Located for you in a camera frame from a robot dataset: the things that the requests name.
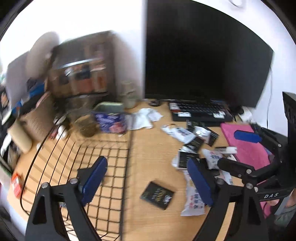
woven basket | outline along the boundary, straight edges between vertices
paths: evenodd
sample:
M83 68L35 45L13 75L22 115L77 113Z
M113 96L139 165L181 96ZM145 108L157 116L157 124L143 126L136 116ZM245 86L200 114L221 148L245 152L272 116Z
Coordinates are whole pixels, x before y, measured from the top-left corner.
M31 112L20 117L21 123L30 137L43 141L54 123L54 101L52 95L47 95Z

white wall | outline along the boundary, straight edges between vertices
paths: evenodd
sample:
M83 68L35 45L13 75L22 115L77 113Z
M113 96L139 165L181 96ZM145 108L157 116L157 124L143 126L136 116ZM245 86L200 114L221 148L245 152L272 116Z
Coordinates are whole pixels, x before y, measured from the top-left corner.
M274 50L272 63L273 97L268 127L287 133L282 91L296 92L296 46L277 16L260 0L246 0L244 9L228 0L199 0L243 23ZM0 42L0 59L4 69L47 31L56 31L61 42L82 35L113 30L115 64L118 81L136 80L144 93L145 0L34 0L11 24ZM255 120L266 126L270 95L270 77L257 108Z

cable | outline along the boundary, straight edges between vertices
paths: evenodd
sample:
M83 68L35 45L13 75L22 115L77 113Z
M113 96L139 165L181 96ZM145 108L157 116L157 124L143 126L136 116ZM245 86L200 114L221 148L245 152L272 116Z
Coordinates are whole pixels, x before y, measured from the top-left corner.
M271 98L272 98L272 70L271 67L269 67L269 72L270 72L270 96L269 96L269 101L268 101L268 106L267 106L267 114L266 114L266 128L268 129L268 113L269 113L269 107L271 103Z
M245 4L246 4L246 1L245 0L242 0L241 4L240 5L237 5L233 2L233 0L228 0L232 5L238 7L238 8L244 8Z

small card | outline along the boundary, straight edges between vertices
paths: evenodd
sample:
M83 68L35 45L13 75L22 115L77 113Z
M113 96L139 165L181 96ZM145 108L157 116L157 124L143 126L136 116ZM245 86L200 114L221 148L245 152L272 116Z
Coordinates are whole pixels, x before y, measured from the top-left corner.
M178 168L187 169L187 162L192 157L197 158L199 160L199 155L198 154L179 151Z
M180 117L191 117L189 112L178 112L178 116Z
M195 126L201 126L201 127L205 128L206 130L211 131L210 139L209 139L208 143L206 143L206 144L208 144L209 146L213 146L215 141L218 139L219 135L216 132L209 129L208 127L206 127L204 125L204 123L202 123L202 122L196 122L196 121L188 120L186 129L193 133Z
M179 106L177 103L169 103L169 107L171 110L179 110Z
M224 115L220 113L213 113L213 116L218 119L224 119Z
M198 153L198 150L200 149L203 143L204 140L200 139L199 137L195 137L191 142L185 144L184 146Z
M173 195L173 191L163 188L154 182L150 182L140 198L165 210L168 207Z

black card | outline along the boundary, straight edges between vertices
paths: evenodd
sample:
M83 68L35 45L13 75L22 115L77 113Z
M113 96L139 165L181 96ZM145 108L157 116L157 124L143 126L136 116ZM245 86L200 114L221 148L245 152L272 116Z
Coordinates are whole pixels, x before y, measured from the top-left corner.
M199 137L195 137L191 142L185 144L185 146L191 149L192 151L198 153L203 143L204 143L203 139L200 139Z
M188 120L187 121L187 130L190 131L190 132L194 132L194 127L195 126L201 126L203 128L205 128L206 130L210 131L211 134L210 134L210 139L209 139L209 142L208 142L208 145L209 146L213 146L215 141L218 139L219 135L212 131L211 129L209 129L208 127L205 126L205 124L203 122L196 122L196 121L190 121Z
M150 182L140 198L165 210L173 195L173 191L163 188L154 182Z
M183 151L179 151L179 164L178 164L178 168L184 168L187 169L187 162L190 158L199 158L198 154L195 153L189 153L189 152L183 152Z

